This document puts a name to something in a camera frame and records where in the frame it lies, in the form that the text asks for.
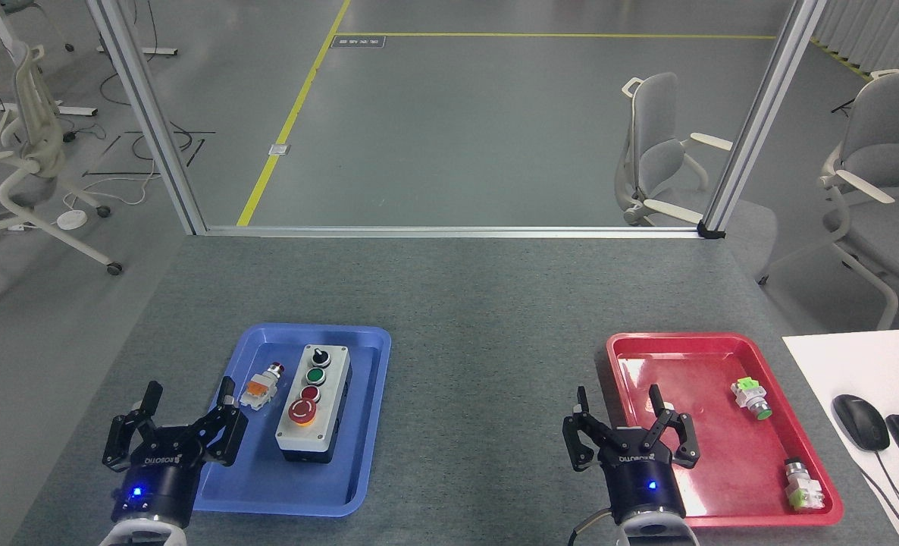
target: green push button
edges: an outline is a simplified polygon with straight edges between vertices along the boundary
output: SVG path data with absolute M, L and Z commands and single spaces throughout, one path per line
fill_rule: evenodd
M 323 369 L 310 369 L 308 373 L 305 374 L 305 381 L 308 384 L 322 384 L 325 382 L 325 370 Z

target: grey table surface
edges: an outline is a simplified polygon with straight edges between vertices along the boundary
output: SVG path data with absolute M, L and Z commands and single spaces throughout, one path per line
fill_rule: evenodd
M 561 418 L 578 384 L 599 418 L 599 391 L 617 407 L 604 344 L 629 331 L 754 340 L 844 501 L 835 526 L 700 529 L 703 545 L 899 544 L 766 313 L 722 241 L 187 238 L 13 544 L 99 543 L 121 480 L 100 463 L 110 418 L 151 379 L 161 424 L 199 417 L 258 322 L 390 332 L 368 494 L 341 519 L 195 512 L 194 546 L 564 544 L 608 495 L 571 470 Z M 578 543 L 609 543 L 605 524 Z

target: push button control box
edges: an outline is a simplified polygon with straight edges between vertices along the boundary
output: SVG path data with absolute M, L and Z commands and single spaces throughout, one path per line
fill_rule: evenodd
M 275 432 L 285 460 L 331 462 L 352 380 L 350 363 L 346 347 L 305 346 Z

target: computer mouse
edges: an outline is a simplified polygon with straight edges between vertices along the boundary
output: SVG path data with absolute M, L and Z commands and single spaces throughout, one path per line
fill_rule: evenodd
M 847 436 L 863 450 L 882 450 L 891 445 L 891 436 L 880 412 L 863 398 L 841 394 L 834 398 L 834 413 Z

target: white desk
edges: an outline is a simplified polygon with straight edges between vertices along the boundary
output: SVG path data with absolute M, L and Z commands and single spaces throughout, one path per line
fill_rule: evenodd
M 871 331 L 827 335 L 785 337 L 783 341 L 810 382 L 813 393 L 823 406 L 847 446 L 850 455 L 899 509 L 899 502 L 877 464 L 875 455 L 857 448 L 842 431 L 831 402 L 838 394 L 855 394 L 871 402 L 884 417 L 899 414 L 899 331 Z M 899 488 L 899 449 L 891 446 L 880 454 Z M 890 513 L 897 532 L 899 522 Z

